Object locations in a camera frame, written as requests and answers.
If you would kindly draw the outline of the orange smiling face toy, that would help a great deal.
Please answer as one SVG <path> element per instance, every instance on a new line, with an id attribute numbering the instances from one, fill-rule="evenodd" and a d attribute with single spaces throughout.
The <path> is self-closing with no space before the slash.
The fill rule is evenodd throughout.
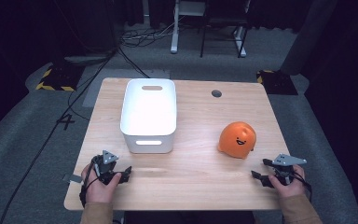
<path id="1" fill-rule="evenodd" d="M 251 125 L 243 121 L 228 124 L 221 132 L 218 141 L 218 150 L 228 156 L 246 159 L 254 150 L 256 143 L 256 132 Z"/>

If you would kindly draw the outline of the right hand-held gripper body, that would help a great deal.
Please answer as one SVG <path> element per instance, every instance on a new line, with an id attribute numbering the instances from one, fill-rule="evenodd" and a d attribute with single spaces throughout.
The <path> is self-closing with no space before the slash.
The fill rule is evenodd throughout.
<path id="1" fill-rule="evenodd" d="M 275 176 L 278 180 L 285 186 L 289 185 L 294 177 L 294 165 L 306 164 L 305 159 L 300 159 L 290 155 L 280 153 L 274 160 L 273 166 L 270 166 L 274 169 Z"/>

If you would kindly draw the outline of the black yellow striped floor base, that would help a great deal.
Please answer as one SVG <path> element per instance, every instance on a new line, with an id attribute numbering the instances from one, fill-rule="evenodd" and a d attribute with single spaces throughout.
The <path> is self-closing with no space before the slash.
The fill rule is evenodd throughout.
<path id="1" fill-rule="evenodd" d="M 280 70 L 260 70 L 256 73 L 256 80 L 264 86 L 267 94 L 297 95 L 292 79 Z"/>
<path id="2" fill-rule="evenodd" d="M 51 65 L 35 88 L 47 91 L 76 91 L 84 70 L 84 66 L 70 63 L 64 67 Z"/>

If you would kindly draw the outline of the person's left hand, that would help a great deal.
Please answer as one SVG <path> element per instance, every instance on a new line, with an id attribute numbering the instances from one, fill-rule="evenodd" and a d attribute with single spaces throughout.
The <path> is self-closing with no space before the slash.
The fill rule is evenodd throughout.
<path id="1" fill-rule="evenodd" d="M 82 171 L 81 176 L 84 181 L 87 203 L 112 203 L 114 200 L 114 192 L 121 178 L 121 174 L 116 174 L 108 185 L 101 182 L 95 172 L 88 164 Z"/>

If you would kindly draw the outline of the person's right hand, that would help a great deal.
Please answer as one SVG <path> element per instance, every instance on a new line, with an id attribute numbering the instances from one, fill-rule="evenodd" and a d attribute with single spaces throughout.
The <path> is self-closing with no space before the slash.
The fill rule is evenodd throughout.
<path id="1" fill-rule="evenodd" d="M 303 195 L 305 193 L 305 187 L 301 181 L 294 179 L 290 185 L 283 185 L 274 175 L 268 177 L 272 186 L 278 191 L 278 195 L 281 199 L 289 198 L 292 196 Z"/>

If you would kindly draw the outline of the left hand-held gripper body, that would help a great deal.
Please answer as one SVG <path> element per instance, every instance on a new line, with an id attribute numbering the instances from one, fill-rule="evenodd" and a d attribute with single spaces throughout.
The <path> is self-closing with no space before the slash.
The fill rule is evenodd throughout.
<path id="1" fill-rule="evenodd" d="M 107 150 L 104 150 L 102 155 L 94 156 L 91 160 L 98 179 L 105 185 L 108 185 L 115 175 L 114 168 L 117 160 L 118 156 Z"/>

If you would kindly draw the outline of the white desk leg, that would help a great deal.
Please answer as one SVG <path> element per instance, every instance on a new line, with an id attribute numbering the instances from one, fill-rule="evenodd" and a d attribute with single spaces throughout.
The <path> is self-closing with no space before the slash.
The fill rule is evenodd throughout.
<path id="1" fill-rule="evenodd" d="M 175 54 L 178 51 L 178 39 L 179 39 L 179 5 L 180 0 L 175 0 L 174 16 L 173 16 L 173 31 L 172 31 L 172 43 L 171 53 Z"/>
<path id="2" fill-rule="evenodd" d="M 239 58 L 243 58 L 247 55 L 246 50 L 244 48 L 246 36 L 247 36 L 247 29 L 242 26 L 237 27 L 233 32 L 233 37 L 237 47 Z"/>

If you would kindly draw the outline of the white plastic storage bin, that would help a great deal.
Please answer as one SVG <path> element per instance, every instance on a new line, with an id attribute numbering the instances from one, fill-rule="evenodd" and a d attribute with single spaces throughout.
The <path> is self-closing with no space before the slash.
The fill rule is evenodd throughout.
<path id="1" fill-rule="evenodd" d="M 164 78 L 128 82 L 120 130 L 131 153 L 168 153 L 177 127 L 176 89 Z"/>

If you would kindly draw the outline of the grey curtain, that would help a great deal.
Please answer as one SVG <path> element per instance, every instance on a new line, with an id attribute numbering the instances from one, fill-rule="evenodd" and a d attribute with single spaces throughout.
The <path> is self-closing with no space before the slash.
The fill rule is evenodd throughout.
<path id="1" fill-rule="evenodd" d="M 281 65 L 280 72 L 287 76 L 296 76 L 301 72 L 336 5 L 337 0 L 312 1 L 309 13 Z"/>

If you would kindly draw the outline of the grey tape tag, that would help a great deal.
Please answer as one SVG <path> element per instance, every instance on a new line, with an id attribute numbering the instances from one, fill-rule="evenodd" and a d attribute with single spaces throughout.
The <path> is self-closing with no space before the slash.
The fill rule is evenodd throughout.
<path id="1" fill-rule="evenodd" d="M 62 177 L 62 180 L 67 182 L 67 183 L 71 183 L 71 182 L 76 182 L 76 183 L 81 183 L 82 182 L 82 177 L 79 175 L 68 175 L 65 174 Z"/>

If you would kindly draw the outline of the black chair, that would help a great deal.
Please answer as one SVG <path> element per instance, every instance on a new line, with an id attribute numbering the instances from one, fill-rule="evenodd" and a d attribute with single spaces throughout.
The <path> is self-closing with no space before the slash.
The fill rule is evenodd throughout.
<path id="1" fill-rule="evenodd" d="M 234 27 L 235 31 L 237 27 L 242 26 L 247 29 L 248 33 L 250 29 L 250 20 L 248 19 L 250 3 L 251 0 L 205 0 L 200 57 L 203 57 L 208 28 Z M 233 32 L 230 41 L 235 43 Z"/>

